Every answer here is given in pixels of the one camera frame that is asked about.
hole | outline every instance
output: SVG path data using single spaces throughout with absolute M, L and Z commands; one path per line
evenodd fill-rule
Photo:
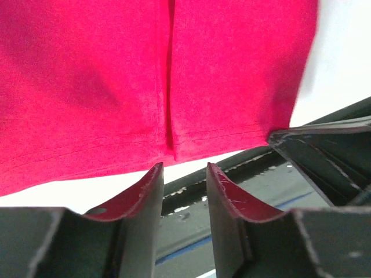
M 85 214 L 91 215 L 91 214 L 102 214 L 107 211 L 106 208 L 104 207 L 95 207 L 92 208 L 91 210 L 88 210 Z

blue stripe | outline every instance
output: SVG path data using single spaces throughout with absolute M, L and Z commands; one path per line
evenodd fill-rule
M 303 199 L 303 198 L 307 197 L 308 195 L 312 194 L 313 192 L 314 191 L 309 192 L 309 193 L 306 193 L 306 194 L 303 194 L 303 195 L 300 195 L 300 196 L 295 197 L 295 198 L 293 198 L 291 200 L 288 200 L 288 201 L 285 201 L 285 202 L 283 202 L 281 204 L 278 204 L 275 207 L 277 209 L 283 209 L 283 208 L 285 208 L 285 206 L 287 206 L 289 204 L 292 204 L 292 203 L 294 203 L 294 202 L 296 202 L 296 201 L 298 201 L 300 199 Z M 193 249 L 196 249 L 196 248 L 198 248 L 200 246 L 203 246 L 204 244 L 206 244 L 208 242 L 211 242 L 211 241 L 212 241 L 211 236 L 208 236 L 208 237 L 206 237 L 204 239 L 201 239 L 198 242 L 192 243 L 192 244 L 190 244 L 190 245 L 188 245 L 188 246 L 186 246 L 186 247 L 184 247 L 182 249 L 179 249 L 179 250 L 177 250 L 175 252 L 172 252 L 169 255 L 166 255 L 166 256 L 162 257 L 161 259 L 158 259 L 156 261 L 156 265 L 163 264 L 164 262 L 166 262 L 166 261 L 168 261 L 170 259 L 176 258 L 176 257 L 178 257 L 178 256 L 180 256 L 180 255 L 182 255 L 182 254 L 184 254 L 186 252 L 189 252 L 189 251 L 191 251 Z
M 206 237 L 204 239 L 201 239 L 198 242 L 195 242 L 193 244 L 190 244 L 190 245 L 188 245 L 188 246 L 186 246 L 186 247 L 184 247 L 182 249 L 179 249 L 179 250 L 177 250 L 177 251 L 175 251 L 175 252 L 173 252 L 173 253 L 171 253 L 171 254 L 169 254 L 169 255 L 161 258 L 161 259 L 158 259 L 156 261 L 156 265 L 163 264 L 164 262 L 166 262 L 166 261 L 168 261 L 170 259 L 173 259 L 175 257 L 178 257 L 178 256 L 180 256 L 180 255 L 182 255 L 182 254 L 184 254 L 186 252 L 189 252 L 189 251 L 191 251 L 193 249 L 196 249 L 197 247 L 203 246 L 204 244 L 206 244 L 208 242 L 211 242 L 211 236 L 208 236 L 208 237 Z

red fabric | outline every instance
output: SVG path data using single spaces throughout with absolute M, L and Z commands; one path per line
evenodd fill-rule
M 0 1 L 0 195 L 266 145 L 316 0 Z

